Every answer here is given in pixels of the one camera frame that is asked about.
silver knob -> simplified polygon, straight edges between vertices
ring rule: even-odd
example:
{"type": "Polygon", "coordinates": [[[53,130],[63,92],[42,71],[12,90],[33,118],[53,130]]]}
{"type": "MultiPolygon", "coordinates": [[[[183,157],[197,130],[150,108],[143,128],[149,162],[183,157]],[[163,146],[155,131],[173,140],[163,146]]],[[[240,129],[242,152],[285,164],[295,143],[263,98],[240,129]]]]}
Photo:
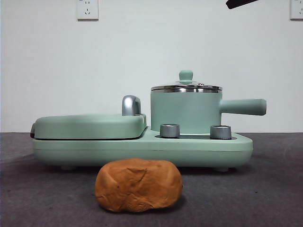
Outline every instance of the silver knob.
{"type": "Polygon", "coordinates": [[[180,126],[178,124],[162,124],[160,126],[160,136],[164,138],[179,138],[180,126]]]}
{"type": "Polygon", "coordinates": [[[230,140],[232,131],[229,125],[212,125],[210,126],[210,138],[217,140],[230,140]]]}

appliance foot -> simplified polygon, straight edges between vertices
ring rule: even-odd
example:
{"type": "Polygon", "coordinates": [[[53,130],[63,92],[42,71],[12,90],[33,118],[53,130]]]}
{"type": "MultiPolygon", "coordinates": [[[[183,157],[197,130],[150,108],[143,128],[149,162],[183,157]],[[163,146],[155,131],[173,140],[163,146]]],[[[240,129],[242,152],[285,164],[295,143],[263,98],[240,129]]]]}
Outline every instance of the appliance foot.
{"type": "Polygon", "coordinates": [[[61,166],[61,169],[64,171],[70,171],[76,169],[76,166],[61,166]]]}
{"type": "Polygon", "coordinates": [[[228,168],[213,168],[213,170],[218,171],[218,172],[228,172],[228,168]]]}

sandwich maker lid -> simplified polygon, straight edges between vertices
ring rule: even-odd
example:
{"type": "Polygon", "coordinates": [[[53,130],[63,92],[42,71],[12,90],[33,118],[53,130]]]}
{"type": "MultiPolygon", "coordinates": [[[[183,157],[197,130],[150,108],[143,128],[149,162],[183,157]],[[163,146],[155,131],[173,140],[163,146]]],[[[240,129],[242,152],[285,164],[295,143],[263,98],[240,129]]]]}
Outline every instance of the sandwich maker lid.
{"type": "Polygon", "coordinates": [[[31,137],[40,140],[103,140],[140,137],[146,115],[85,114],[42,117],[36,120],[31,137]]]}

stainless steel rim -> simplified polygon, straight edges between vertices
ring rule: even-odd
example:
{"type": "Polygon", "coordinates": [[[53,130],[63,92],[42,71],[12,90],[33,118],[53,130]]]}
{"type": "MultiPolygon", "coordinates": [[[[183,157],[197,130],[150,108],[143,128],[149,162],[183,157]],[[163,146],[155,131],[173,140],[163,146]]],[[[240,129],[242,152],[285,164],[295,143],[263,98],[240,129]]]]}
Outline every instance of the stainless steel rim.
{"type": "Polygon", "coordinates": [[[208,90],[220,90],[222,91],[222,87],[218,87],[218,86],[209,86],[209,85],[193,85],[193,84],[184,84],[184,85],[164,85],[164,86],[156,86],[156,87],[152,87],[152,91],[154,90],[165,90],[165,89],[208,89],[208,90]]]}
{"type": "Polygon", "coordinates": [[[171,88],[171,89],[159,89],[152,90],[151,93],[175,93],[175,92],[197,92],[197,93],[222,93],[221,90],[214,89],[199,89],[199,88],[171,88]]]}

lid knob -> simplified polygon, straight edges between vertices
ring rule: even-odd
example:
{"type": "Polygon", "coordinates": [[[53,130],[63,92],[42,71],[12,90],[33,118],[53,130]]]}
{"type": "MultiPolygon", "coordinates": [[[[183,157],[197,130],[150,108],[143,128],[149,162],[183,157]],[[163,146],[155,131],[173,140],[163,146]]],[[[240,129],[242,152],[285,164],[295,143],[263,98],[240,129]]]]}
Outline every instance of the lid knob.
{"type": "Polygon", "coordinates": [[[192,80],[194,76],[194,73],[192,70],[182,70],[179,73],[179,79],[180,80],[192,80]]]}

